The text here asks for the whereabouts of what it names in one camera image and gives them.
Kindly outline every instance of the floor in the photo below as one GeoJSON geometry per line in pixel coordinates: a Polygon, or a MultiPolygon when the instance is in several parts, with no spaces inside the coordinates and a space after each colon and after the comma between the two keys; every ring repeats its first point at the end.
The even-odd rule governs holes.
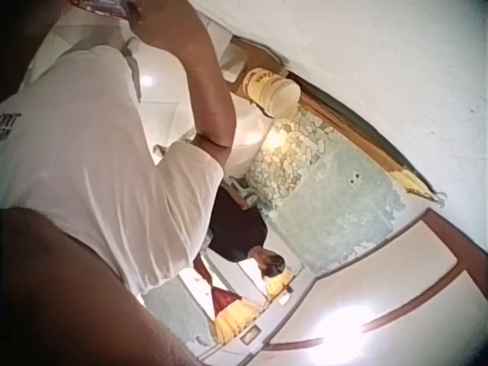
{"type": "MultiPolygon", "coordinates": [[[[231,34],[201,15],[218,53],[223,52],[231,34]]],[[[83,39],[119,47],[133,36],[126,21],[107,18],[69,6],[45,38],[27,72],[24,85],[34,82],[56,59],[83,39]]],[[[140,67],[142,100],[140,116],[148,147],[166,146],[192,125],[186,75],[170,53],[135,42],[131,46],[140,67]]]]}

